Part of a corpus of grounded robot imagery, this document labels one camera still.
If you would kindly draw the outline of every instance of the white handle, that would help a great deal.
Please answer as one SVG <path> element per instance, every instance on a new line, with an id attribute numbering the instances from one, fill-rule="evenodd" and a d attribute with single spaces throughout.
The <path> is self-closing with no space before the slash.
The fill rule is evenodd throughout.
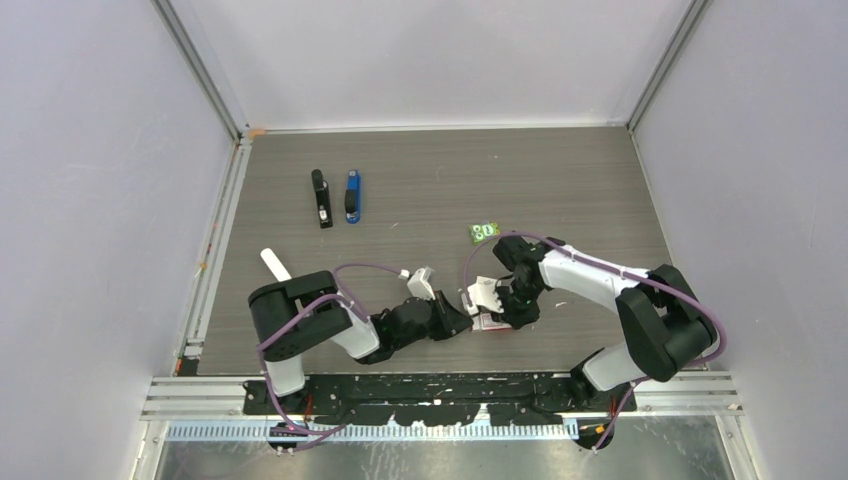
<path id="1" fill-rule="evenodd" d="M 291 280 L 291 275 L 289 275 L 289 271 L 286 270 L 286 267 L 283 266 L 283 263 L 280 262 L 280 259 L 274 255 L 274 251 L 270 248 L 266 248 L 259 252 L 259 256 L 262 257 L 262 260 L 265 261 L 265 265 L 268 265 L 268 269 L 271 270 L 271 273 L 274 274 L 274 278 L 277 279 L 278 282 L 284 282 L 286 280 Z"/>

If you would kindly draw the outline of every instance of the wood grain surface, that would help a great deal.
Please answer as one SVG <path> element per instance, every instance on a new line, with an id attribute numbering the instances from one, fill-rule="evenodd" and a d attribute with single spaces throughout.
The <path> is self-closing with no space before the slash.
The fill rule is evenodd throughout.
<path id="1" fill-rule="evenodd" d="M 329 182 L 335 226 L 320 229 L 310 172 Z M 344 220 L 347 172 L 359 169 L 362 220 Z M 259 257 L 272 248 L 293 276 L 350 261 L 435 269 L 433 286 L 459 307 L 468 227 L 537 232 L 633 267 L 668 262 L 656 214 L 624 128 L 442 130 L 282 134 L 256 138 L 203 348 L 201 374 L 255 374 L 248 295 L 274 278 Z M 472 275 L 505 270 L 486 247 Z M 371 269 L 343 278 L 371 312 L 409 296 Z M 616 315 L 574 294 L 539 301 L 521 331 L 465 332 L 421 340 L 363 366 L 331 342 L 304 354 L 307 373 L 564 370 L 622 339 Z"/>

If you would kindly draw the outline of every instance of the white backdrop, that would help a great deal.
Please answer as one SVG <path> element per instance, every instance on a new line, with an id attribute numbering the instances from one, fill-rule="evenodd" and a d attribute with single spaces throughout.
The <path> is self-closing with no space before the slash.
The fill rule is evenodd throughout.
<path id="1" fill-rule="evenodd" d="M 0 478 L 123 480 L 232 141 L 149 1 L 3 2 Z"/>
<path id="2" fill-rule="evenodd" d="M 689 2 L 176 3 L 234 109 L 301 129 L 622 124 Z"/>
<path id="3" fill-rule="evenodd" d="M 636 132 L 776 480 L 845 478 L 848 3 L 714 2 Z"/>

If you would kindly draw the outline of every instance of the small green box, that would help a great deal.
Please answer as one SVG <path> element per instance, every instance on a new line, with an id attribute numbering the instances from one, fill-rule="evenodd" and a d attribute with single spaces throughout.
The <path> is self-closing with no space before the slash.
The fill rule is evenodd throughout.
<path id="1" fill-rule="evenodd" d="M 472 245 L 477 245 L 489 237 L 501 234 L 501 231 L 498 229 L 498 224 L 494 222 L 471 225 L 468 227 L 468 230 L 471 232 Z"/>

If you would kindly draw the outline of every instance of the aluminum frame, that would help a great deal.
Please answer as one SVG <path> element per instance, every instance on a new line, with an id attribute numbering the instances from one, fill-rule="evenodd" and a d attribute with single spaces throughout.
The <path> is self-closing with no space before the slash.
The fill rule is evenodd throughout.
<path id="1" fill-rule="evenodd" d="M 654 69 L 654 73 L 651 74 L 651 79 L 648 80 L 645 90 L 642 91 L 642 95 L 639 96 L 639 100 L 636 102 L 636 108 L 633 109 L 633 113 L 630 115 L 630 120 L 627 122 L 627 130 L 631 133 L 635 132 L 639 127 L 639 122 L 642 121 L 642 118 L 651 106 L 654 97 L 659 92 L 666 76 L 668 76 L 668 72 L 671 71 L 674 63 L 680 56 L 680 52 L 683 51 L 686 42 L 689 41 L 689 38 L 695 32 L 704 12 L 706 12 L 711 4 L 712 0 L 691 0 L 689 3 L 689 8 L 683 14 L 677 30 L 672 35 L 668 47 L 666 47 L 663 56 Z"/>
<path id="2" fill-rule="evenodd" d="M 200 89 L 206 95 L 206 99 L 209 100 L 209 103 L 215 110 L 218 119 L 221 120 L 224 129 L 227 130 L 227 133 L 233 140 L 237 140 L 241 136 L 241 128 L 227 108 L 226 102 L 221 97 L 218 87 L 209 74 L 209 70 L 203 64 L 203 60 L 200 58 L 200 54 L 194 46 L 194 42 L 192 42 L 188 31 L 186 31 L 182 20 L 180 20 L 176 9 L 171 4 L 171 0 L 150 0 L 150 3 L 153 4 L 153 7 L 156 8 L 156 11 L 162 18 L 162 23 L 168 29 L 168 32 L 170 32 L 171 37 L 173 37 L 174 42 L 177 44 L 177 49 L 179 49 L 188 64 Z"/>
<path id="3" fill-rule="evenodd" d="M 565 377 L 567 373 L 555 376 Z M 268 425 L 281 420 L 277 415 L 244 415 L 244 383 L 262 380 L 259 376 L 228 377 L 157 377 L 154 378 L 147 400 L 144 404 L 141 423 L 146 426 L 141 440 L 133 480 L 152 480 L 155 478 L 162 448 L 167 441 L 171 425 L 186 424 L 186 421 L 209 421 L 222 428 L 231 424 Z M 634 393 L 637 409 L 623 412 L 626 417 L 664 417 L 664 416 L 713 416 L 719 428 L 722 443 L 736 478 L 760 478 L 754 461 L 755 451 L 751 447 L 750 432 L 747 430 L 747 418 L 741 408 L 740 400 L 733 385 L 730 373 L 724 371 L 683 371 L 666 383 L 646 381 L 640 384 Z M 564 424 L 578 418 L 605 418 L 606 412 L 562 412 Z M 302 420 L 299 415 L 293 419 Z M 480 410 L 478 420 L 488 419 L 485 408 Z M 404 428 L 387 425 L 368 427 L 368 434 L 361 432 L 338 439 L 338 441 L 375 441 L 402 439 Z M 490 429 L 489 437 L 514 438 L 527 435 L 539 438 L 538 429 L 502 431 Z M 561 439 L 561 432 L 551 431 L 550 439 Z M 231 441 L 231 437 L 219 435 L 222 440 Z"/>
<path id="4" fill-rule="evenodd" d="M 198 357 L 203 350 L 252 144 L 250 138 L 241 139 L 230 162 L 208 237 L 206 257 L 195 282 L 177 358 Z"/>

